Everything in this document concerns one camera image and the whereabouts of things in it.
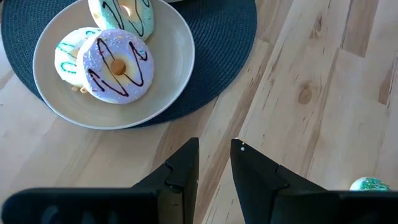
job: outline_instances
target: white plate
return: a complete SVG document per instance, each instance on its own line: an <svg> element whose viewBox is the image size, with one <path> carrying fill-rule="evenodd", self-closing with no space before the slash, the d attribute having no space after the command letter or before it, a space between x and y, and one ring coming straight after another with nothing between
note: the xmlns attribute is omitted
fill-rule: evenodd
<svg viewBox="0 0 398 224"><path fill-rule="evenodd" d="M33 73L40 95L54 112L86 128L122 129L150 120L178 98L193 69L193 37L173 7L161 0L152 0L152 5L155 31L146 44L154 58L154 80L142 98L127 105L113 105L74 92L55 70L54 52L62 38L81 27L96 27L87 0L74 2L51 20L37 42Z"/></svg>

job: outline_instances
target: round placemat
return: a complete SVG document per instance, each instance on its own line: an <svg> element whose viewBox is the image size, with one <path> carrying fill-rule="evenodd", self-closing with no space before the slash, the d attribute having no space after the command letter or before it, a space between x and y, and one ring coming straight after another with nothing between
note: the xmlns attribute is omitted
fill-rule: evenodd
<svg viewBox="0 0 398 224"><path fill-rule="evenodd" d="M21 82L40 99L32 71L36 42L51 19L74 1L4 1L1 34L8 60ZM254 0L184 0L172 5L191 28L195 66L180 97L140 126L180 118L218 96L242 69L256 34Z"/></svg>

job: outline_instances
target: plate rim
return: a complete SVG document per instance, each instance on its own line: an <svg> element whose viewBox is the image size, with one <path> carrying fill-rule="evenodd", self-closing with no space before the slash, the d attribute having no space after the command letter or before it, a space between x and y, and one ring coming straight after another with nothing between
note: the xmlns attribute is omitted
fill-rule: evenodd
<svg viewBox="0 0 398 224"><path fill-rule="evenodd" d="M188 77L187 77L186 82L182 85L182 88L181 88L180 91L175 95L175 97L172 98L172 100L170 100L170 102L167 103L161 110L159 110L158 112L156 112L156 113L154 113L154 114L148 116L148 117L145 118L145 119L142 119L142 120L140 120L140 121L136 121L136 122L130 123L130 124L125 124L125 125L121 125L121 126L113 126L113 127L93 126L93 125L83 124L83 123L80 123L80 122L75 121L75 120L73 120L73 119L70 119L69 117L65 116L64 114L62 114L61 112L59 112L58 110L56 110L56 109L48 102L48 100L46 99L46 97L44 97L44 94L42 93L42 91L41 91L41 89L40 89L40 87L39 87L39 85L38 85L38 83L37 83L37 78L36 78L37 74L36 74L36 65L35 65L35 64L36 64L36 60L37 60L37 51L38 51L38 49L39 49L39 45L41 44L41 41L43 41L43 36L44 36L44 34L46 33L46 31L49 29L50 24L52 24L53 21L54 21L59 15L63 14L64 11L69 10L70 7L73 7L75 4L80 4L80 3L83 2L83 1L86 1L86 0L77 0L77 1L73 2L72 4L68 5L67 7L63 8L60 12L58 12L57 15L55 15L55 16L51 19L51 21L45 26L45 28L44 28L44 30L42 31L42 33L41 33L39 39L38 39L37 42L36 42L35 51L34 51L33 60L32 60L32 69L33 69L33 78L34 78L34 81L35 81L35 86L36 86L37 91L39 92L40 96L41 96L42 99L44 100L45 104L46 104L54 113L56 113L58 116L60 116L61 118L65 119L65 120L67 120L67 121L69 121L69 122L71 122L71 123L73 123L73 124L75 124L75 125L78 125L78 126L81 126L81 127L84 127L84 128L97 129L97 130L117 130L117 129L126 129L126 128L131 128L131 127L137 126L137 125L139 125L139 124L145 123L146 121L149 121L150 119L155 118L157 115L161 114L163 111L165 111L167 108L169 108L169 107L171 106L171 104L173 104L173 103L177 100L177 98L182 94L182 92L184 91L184 89L187 87L188 82L189 82L189 80L190 80L190 78L191 78L191 75L192 75L192 72L193 72L193 67L194 67L194 64L195 64L195 51L196 51L196 49L195 49L195 41L194 41L194 39L193 39L192 31L191 31L189 25L187 24L187 22L185 21L185 19L181 16L181 14L180 14L174 7L172 7L170 4L164 2L163 0L151 0L151 1L158 1L158 2L160 2L161 4L165 4L168 8L171 8L171 10L173 10L173 12L176 13L176 14L178 15L179 18L181 18L181 20L183 21L185 27L188 29L189 38L190 38L190 41L192 42L192 59L193 59L193 60L192 60L191 68L190 68L190 71L189 71L189 74L188 74Z"/></svg>

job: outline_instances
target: wood grain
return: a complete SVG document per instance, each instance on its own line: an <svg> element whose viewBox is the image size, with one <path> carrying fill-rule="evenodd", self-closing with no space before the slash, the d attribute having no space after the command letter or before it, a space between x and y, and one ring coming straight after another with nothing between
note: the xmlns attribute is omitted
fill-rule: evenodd
<svg viewBox="0 0 398 224"><path fill-rule="evenodd" d="M0 47L0 200L28 187L129 187L200 140L195 223L244 223L239 137L327 189L375 176L398 189L398 1L256 0L238 77L196 112L139 129L80 128L18 80Z"/></svg>

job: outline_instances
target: white glazed donut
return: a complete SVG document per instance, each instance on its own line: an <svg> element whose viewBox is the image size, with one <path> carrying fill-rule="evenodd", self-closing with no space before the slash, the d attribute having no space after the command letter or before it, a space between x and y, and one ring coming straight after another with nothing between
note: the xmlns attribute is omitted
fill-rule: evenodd
<svg viewBox="0 0 398 224"><path fill-rule="evenodd" d="M85 27L66 35L55 49L54 65L62 80L73 86L82 87L81 76L76 73L76 58L80 47L89 36L101 31L99 28Z"/></svg>
<svg viewBox="0 0 398 224"><path fill-rule="evenodd" d="M152 84L154 60L138 36L108 29L91 36L78 54L83 86L95 98L126 104L140 98Z"/></svg>
<svg viewBox="0 0 398 224"><path fill-rule="evenodd" d="M88 0L91 15L102 29L124 29L146 40L154 31L150 0Z"/></svg>

